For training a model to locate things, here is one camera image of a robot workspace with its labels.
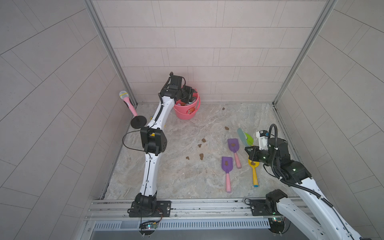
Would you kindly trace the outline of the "purple square shovel front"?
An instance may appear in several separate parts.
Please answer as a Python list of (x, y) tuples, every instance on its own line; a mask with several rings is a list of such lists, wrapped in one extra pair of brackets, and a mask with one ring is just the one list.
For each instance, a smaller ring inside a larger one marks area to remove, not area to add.
[(231, 179), (230, 172), (233, 170), (233, 158), (232, 157), (222, 157), (222, 170), (226, 173), (226, 192), (231, 193)]

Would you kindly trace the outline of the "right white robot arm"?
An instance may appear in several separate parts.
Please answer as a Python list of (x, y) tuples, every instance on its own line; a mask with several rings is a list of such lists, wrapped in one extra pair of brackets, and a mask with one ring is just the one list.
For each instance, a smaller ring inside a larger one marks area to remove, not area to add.
[(310, 240), (363, 239), (323, 195), (306, 167), (291, 159), (286, 140), (261, 138), (259, 146), (245, 147), (245, 151), (251, 161), (270, 167), (277, 180), (293, 188), (315, 217), (309, 217), (279, 189), (266, 194), (269, 214), (286, 217)]

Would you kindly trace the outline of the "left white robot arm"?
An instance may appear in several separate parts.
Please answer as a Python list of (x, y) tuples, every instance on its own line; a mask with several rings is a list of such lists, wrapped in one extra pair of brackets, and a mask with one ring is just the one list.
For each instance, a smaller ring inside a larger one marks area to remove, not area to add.
[(160, 102), (154, 118), (140, 129), (143, 152), (145, 153), (145, 173), (140, 192), (135, 197), (135, 204), (143, 209), (156, 208), (157, 175), (159, 161), (167, 147), (167, 138), (163, 131), (167, 118), (177, 102), (182, 102), (191, 108), (193, 104), (200, 104), (198, 92), (189, 87), (166, 85), (160, 92)]

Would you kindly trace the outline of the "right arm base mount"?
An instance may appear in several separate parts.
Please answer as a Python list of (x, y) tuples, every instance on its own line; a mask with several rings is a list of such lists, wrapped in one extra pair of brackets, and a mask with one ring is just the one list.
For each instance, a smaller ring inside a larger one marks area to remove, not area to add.
[(277, 203), (284, 198), (288, 198), (282, 190), (274, 190), (266, 194), (264, 200), (244, 199), (244, 203), (250, 207), (252, 216), (275, 216), (279, 215)]

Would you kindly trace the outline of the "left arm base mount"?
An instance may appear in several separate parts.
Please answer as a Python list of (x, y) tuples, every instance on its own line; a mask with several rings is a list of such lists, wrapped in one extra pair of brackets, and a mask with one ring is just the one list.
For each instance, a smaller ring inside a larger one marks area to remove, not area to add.
[(130, 218), (169, 217), (171, 206), (171, 201), (158, 201), (157, 194), (148, 197), (139, 193), (127, 213)]

